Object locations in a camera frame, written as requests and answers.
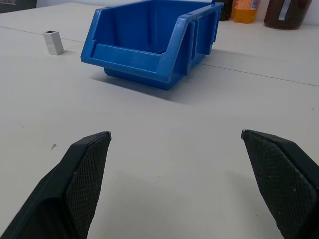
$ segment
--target white table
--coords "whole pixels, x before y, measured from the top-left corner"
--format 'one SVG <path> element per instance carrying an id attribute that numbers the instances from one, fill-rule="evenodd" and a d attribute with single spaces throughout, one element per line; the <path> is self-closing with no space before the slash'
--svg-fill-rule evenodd
<path id="1" fill-rule="evenodd" d="M 81 63 L 95 8 L 0 14 L 0 233 L 70 144 L 109 130 L 88 238 L 281 239 L 240 134 L 288 138 L 319 163 L 319 27 L 223 22 L 212 54 L 163 91 Z M 46 30 L 66 53 L 47 53 Z"/>

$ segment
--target storage bin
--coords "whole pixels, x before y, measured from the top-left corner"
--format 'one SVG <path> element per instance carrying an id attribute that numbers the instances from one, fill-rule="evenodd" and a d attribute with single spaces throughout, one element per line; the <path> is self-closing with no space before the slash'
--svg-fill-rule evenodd
<path id="1" fill-rule="evenodd" d="M 210 54 L 222 7 L 215 0 L 144 0 L 97 9 L 81 60 L 168 90 Z"/>

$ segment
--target brown jar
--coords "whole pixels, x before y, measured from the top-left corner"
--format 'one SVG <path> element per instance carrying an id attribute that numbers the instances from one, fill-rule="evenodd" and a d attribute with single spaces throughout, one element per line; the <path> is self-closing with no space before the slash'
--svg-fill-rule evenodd
<path id="1" fill-rule="evenodd" d="M 265 26 L 296 29 L 304 21 L 312 0 L 270 0 L 264 19 Z"/>

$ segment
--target textured rubber pad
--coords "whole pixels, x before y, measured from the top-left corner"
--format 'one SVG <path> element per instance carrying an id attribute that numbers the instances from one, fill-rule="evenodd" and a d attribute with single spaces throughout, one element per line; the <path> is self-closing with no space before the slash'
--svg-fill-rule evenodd
<path id="1" fill-rule="evenodd" d="M 40 180 L 1 239 L 85 239 L 99 200 L 109 132 L 70 146 Z"/>
<path id="2" fill-rule="evenodd" d="M 244 130 L 242 138 L 267 207 L 285 239 L 319 238 L 319 167 L 293 142 Z"/>

